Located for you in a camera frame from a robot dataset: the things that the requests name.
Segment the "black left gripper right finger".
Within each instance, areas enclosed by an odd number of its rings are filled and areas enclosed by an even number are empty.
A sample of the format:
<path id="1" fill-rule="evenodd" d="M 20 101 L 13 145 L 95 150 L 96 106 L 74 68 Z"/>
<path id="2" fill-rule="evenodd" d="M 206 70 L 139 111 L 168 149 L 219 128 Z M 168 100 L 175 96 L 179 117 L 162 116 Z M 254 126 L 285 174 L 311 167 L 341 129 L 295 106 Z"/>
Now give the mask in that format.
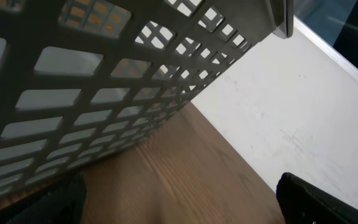
<path id="1" fill-rule="evenodd" d="M 276 198 L 286 224 L 358 224 L 358 209 L 285 172 Z"/>

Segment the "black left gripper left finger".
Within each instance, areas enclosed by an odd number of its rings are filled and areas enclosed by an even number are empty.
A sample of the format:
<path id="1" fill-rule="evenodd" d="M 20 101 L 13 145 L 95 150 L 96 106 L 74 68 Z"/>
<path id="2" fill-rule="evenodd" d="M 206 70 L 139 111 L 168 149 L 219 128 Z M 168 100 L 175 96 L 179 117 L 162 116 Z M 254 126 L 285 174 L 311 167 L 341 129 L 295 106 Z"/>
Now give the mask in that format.
<path id="1" fill-rule="evenodd" d="M 78 173 L 0 210 L 0 223 L 80 224 L 86 194 L 85 180 Z"/>

